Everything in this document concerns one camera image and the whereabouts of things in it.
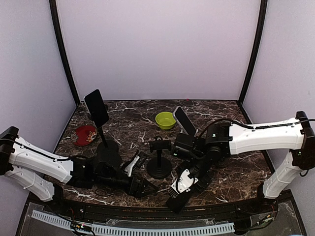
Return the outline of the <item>black pole stand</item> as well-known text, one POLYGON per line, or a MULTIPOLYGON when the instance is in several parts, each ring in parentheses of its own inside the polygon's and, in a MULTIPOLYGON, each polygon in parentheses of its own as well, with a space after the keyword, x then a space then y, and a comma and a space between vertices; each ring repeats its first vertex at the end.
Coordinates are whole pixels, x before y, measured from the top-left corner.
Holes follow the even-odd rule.
POLYGON ((165 157, 162 157, 163 150, 172 149, 170 140, 164 140, 161 136, 155 136, 154 141, 149 142, 150 153, 156 151, 157 157, 152 158, 146 167, 147 173, 154 179, 164 179, 171 174, 172 163, 165 157))
POLYGON ((96 149, 96 157, 98 162, 112 168, 120 166, 122 159, 118 154, 118 144, 113 140, 106 140, 102 127, 96 129, 101 137, 101 143, 96 149))

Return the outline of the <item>black phone grey edge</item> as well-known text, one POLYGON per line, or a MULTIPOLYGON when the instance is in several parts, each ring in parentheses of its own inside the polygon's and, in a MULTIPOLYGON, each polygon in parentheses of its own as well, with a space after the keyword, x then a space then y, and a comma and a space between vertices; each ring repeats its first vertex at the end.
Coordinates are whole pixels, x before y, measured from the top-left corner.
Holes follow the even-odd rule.
POLYGON ((106 122, 109 121, 109 115, 99 89, 96 89, 85 95, 84 102, 96 128, 102 127, 106 122))

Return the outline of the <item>black phone blue case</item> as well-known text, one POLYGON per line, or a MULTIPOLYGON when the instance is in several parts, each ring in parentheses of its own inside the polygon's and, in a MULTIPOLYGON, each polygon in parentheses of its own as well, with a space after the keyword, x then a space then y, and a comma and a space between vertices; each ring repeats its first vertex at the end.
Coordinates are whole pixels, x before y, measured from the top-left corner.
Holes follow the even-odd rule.
POLYGON ((166 201, 166 206, 174 213, 182 212, 192 196, 192 192, 183 192, 178 194, 175 190, 169 192, 169 198, 166 201))

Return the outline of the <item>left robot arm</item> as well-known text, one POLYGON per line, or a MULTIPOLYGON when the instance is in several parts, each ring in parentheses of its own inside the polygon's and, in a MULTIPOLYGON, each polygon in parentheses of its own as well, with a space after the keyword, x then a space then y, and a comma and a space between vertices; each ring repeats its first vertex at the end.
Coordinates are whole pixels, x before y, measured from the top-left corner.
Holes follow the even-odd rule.
POLYGON ((50 201, 51 208, 58 214, 69 211, 69 202, 63 199, 61 187, 44 180, 39 173, 79 188, 91 189, 95 184, 115 187, 136 198, 158 191, 158 187, 145 178, 122 170, 121 156, 109 144, 100 144, 93 157, 64 157, 32 145, 19 136, 18 131, 11 126, 0 135, 0 174, 16 180, 43 202, 50 201))

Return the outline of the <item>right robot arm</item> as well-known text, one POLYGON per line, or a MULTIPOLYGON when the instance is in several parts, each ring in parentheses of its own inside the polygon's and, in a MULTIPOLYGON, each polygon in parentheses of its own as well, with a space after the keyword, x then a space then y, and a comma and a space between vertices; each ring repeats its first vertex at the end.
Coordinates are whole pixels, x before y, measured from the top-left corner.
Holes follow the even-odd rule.
POLYGON ((221 118, 210 123, 203 133, 190 134, 184 128, 177 135, 171 154, 184 162, 178 166, 177 179, 170 188, 176 198, 208 185, 207 173, 213 164, 250 151, 287 149, 282 164, 264 181, 260 195, 251 203, 255 213, 262 213, 270 199, 279 196, 302 171, 315 167, 315 133, 305 112, 298 111, 288 120, 265 124, 242 124, 221 118))

